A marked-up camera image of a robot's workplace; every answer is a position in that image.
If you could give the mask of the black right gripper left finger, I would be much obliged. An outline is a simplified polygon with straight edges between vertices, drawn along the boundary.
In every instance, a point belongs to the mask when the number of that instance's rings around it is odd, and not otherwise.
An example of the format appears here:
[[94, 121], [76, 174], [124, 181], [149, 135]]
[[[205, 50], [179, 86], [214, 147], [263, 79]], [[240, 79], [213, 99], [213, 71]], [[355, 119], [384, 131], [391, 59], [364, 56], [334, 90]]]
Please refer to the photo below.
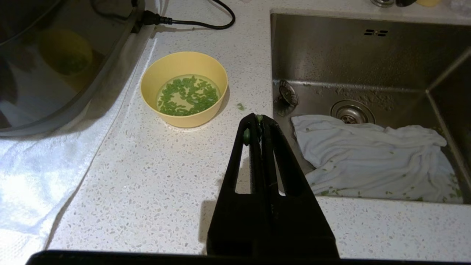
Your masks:
[[[262, 152], [263, 118], [263, 115], [252, 113], [239, 123], [207, 234], [208, 255], [256, 255], [260, 242], [269, 234], [270, 178], [266, 175]], [[244, 146], [249, 148], [251, 191], [239, 194], [236, 187]]]

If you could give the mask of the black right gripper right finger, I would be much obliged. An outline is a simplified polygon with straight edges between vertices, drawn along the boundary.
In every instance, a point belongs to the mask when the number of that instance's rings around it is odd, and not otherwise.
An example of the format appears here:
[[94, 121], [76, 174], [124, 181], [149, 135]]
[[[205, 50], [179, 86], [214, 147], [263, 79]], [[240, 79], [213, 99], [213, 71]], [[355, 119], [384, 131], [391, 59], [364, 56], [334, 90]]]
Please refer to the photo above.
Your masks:
[[261, 116], [269, 246], [278, 255], [338, 258], [335, 236], [278, 123]]

